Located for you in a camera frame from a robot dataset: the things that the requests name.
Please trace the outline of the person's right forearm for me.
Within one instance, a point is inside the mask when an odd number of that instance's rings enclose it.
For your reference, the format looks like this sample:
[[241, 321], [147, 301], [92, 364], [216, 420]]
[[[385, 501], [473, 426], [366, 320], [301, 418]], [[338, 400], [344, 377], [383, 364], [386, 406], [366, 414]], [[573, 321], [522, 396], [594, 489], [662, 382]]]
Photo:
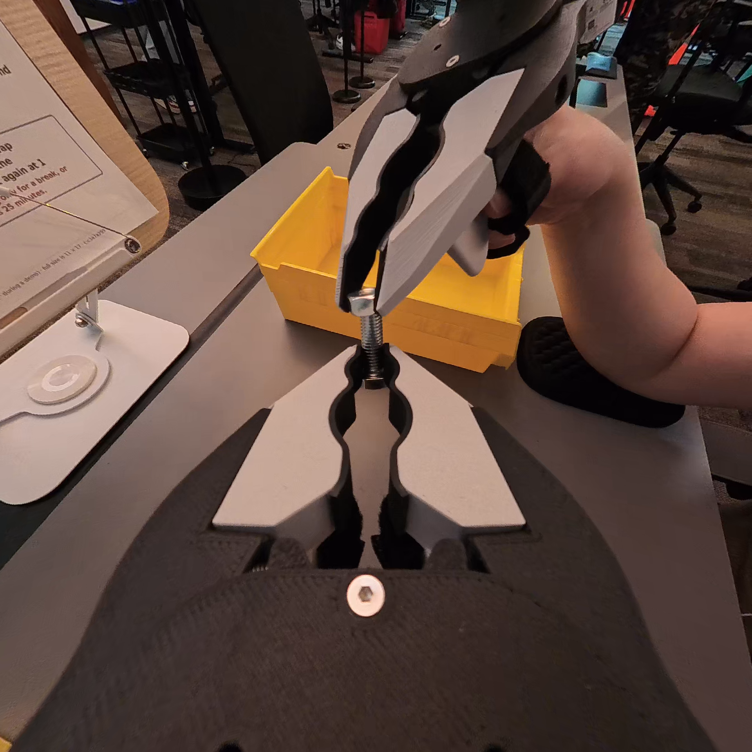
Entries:
[[534, 220], [562, 318], [592, 367], [653, 400], [750, 410], [750, 302], [699, 304], [640, 204], [540, 209]]

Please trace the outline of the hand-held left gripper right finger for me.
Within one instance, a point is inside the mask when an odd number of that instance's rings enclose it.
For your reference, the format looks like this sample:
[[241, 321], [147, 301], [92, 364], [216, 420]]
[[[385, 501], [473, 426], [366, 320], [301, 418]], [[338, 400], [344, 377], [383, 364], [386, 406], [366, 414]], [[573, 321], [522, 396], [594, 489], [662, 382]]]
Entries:
[[471, 404], [398, 347], [387, 345], [390, 515], [429, 552], [439, 541], [526, 525]]

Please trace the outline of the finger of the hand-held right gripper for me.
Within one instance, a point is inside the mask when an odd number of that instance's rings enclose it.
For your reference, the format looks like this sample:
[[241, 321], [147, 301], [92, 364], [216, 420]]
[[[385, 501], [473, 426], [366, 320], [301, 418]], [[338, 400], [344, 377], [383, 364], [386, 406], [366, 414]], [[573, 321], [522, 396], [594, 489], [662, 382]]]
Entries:
[[388, 236], [380, 315], [414, 291], [493, 196], [497, 178], [486, 148], [523, 74], [517, 69], [493, 76], [448, 110], [440, 150]]
[[336, 287], [344, 312], [352, 312], [350, 296], [364, 286], [414, 185], [437, 155], [439, 125], [435, 114], [386, 115], [352, 170]]

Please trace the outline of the wooden sign board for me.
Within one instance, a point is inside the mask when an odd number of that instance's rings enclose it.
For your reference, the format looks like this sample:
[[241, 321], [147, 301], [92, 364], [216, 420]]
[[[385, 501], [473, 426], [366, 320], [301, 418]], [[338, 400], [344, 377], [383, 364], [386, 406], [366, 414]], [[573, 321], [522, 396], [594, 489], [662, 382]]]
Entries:
[[90, 59], [61, 2], [35, 1], [34, 5], [75, 61], [74, 73], [70, 72], [69, 66], [66, 67], [63, 84], [74, 94], [74, 114], [157, 211], [154, 218], [136, 231], [136, 239], [142, 245], [139, 257], [145, 257], [161, 245], [168, 229], [170, 210], [163, 184], [127, 132], [108, 84]]

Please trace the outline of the black stanchion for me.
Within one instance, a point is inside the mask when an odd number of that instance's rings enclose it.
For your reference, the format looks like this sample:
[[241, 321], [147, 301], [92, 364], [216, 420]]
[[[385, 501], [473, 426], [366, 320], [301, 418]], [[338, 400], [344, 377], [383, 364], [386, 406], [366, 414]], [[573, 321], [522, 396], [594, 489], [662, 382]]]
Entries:
[[342, 105], [354, 105], [360, 102], [360, 92], [351, 87], [350, 84], [350, 60], [352, 52], [350, 23], [343, 21], [342, 28], [342, 60], [343, 60], [343, 85], [341, 89], [334, 91], [332, 99], [334, 102]]
[[178, 189], [191, 208], [204, 211], [246, 179], [243, 170], [233, 164], [213, 163], [215, 150], [226, 148], [249, 153], [253, 148], [249, 144], [229, 140], [224, 135], [184, 6], [185, 2], [164, 2], [175, 59], [183, 70], [183, 73], [177, 74], [175, 96], [184, 123], [195, 141], [200, 166], [183, 175], [178, 182]]

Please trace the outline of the black office chair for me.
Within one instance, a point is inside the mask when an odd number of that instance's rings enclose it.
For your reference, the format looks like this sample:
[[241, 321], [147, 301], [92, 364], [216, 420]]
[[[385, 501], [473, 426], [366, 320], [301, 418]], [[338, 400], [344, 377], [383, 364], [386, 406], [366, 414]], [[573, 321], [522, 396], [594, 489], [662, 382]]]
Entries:
[[663, 236], [675, 233], [677, 212], [671, 189], [691, 197], [689, 213], [702, 208], [702, 194], [668, 165], [669, 156], [687, 135], [723, 136], [741, 143], [750, 143], [751, 89], [750, 79], [738, 82], [717, 64], [671, 65], [661, 78], [650, 101], [655, 113], [638, 139], [638, 154], [648, 141], [657, 141], [666, 130], [672, 133], [669, 145], [650, 162], [638, 163], [642, 190], [652, 186], [666, 213], [660, 227]]
[[262, 165], [334, 128], [324, 73], [297, 1], [193, 7]]

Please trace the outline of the red plastic bin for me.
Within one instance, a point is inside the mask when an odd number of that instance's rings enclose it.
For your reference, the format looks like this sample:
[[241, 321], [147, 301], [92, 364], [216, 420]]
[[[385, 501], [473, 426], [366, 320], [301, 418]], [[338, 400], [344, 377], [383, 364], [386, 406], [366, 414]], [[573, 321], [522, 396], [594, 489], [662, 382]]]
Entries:
[[381, 55], [386, 50], [390, 36], [390, 18], [382, 18], [373, 11], [358, 11], [353, 14], [353, 46], [356, 52], [367, 56]]

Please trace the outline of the steel hex bolt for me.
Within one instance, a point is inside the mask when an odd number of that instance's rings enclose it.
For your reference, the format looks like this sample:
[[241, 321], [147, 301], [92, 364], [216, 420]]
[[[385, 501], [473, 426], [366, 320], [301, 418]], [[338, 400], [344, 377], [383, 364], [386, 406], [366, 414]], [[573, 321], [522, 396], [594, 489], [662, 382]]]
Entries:
[[360, 317], [361, 349], [367, 369], [363, 378], [366, 390], [380, 390], [384, 386], [383, 322], [378, 313]]

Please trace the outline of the white printed paper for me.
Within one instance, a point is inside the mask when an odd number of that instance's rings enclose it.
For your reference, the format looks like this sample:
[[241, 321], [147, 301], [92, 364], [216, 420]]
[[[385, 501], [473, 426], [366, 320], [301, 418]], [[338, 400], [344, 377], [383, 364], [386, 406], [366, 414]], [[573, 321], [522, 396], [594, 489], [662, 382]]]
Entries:
[[616, 19], [618, 1], [586, 1], [584, 5], [584, 27], [579, 44], [595, 40], [611, 28]]

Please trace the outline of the printed instruction sheet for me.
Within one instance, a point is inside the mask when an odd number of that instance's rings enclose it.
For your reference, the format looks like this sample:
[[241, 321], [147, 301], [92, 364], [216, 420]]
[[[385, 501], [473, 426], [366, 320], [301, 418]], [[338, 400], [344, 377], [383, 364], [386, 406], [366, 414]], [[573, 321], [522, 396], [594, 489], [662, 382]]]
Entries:
[[146, 249], [154, 206], [2, 25], [1, 352], [4, 358]]

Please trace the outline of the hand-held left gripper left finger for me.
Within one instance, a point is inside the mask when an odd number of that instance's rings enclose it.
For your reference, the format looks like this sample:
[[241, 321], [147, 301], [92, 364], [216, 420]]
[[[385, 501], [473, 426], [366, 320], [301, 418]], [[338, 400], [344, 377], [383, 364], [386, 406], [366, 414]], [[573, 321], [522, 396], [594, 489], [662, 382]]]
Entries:
[[305, 550], [333, 531], [329, 497], [342, 476], [343, 448], [329, 415], [349, 381], [347, 347], [280, 397], [215, 513], [215, 528], [295, 539]]

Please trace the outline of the black elbow rest pad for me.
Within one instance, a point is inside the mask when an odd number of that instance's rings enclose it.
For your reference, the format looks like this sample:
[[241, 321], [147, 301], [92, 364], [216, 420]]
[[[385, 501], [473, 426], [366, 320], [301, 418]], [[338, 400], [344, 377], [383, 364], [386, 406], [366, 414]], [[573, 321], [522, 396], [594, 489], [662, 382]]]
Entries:
[[573, 344], [563, 319], [541, 316], [523, 326], [515, 362], [522, 381], [560, 405], [645, 428], [670, 427], [686, 407], [626, 390], [592, 367]]

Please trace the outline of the person's right hand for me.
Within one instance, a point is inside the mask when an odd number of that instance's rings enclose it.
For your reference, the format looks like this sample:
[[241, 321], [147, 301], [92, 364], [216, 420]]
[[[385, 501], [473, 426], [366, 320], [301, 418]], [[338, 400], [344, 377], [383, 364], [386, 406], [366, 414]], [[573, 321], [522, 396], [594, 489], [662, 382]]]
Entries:
[[563, 105], [524, 136], [548, 165], [550, 188], [532, 214], [529, 225], [563, 221], [577, 212], [629, 161], [626, 145], [604, 123]]

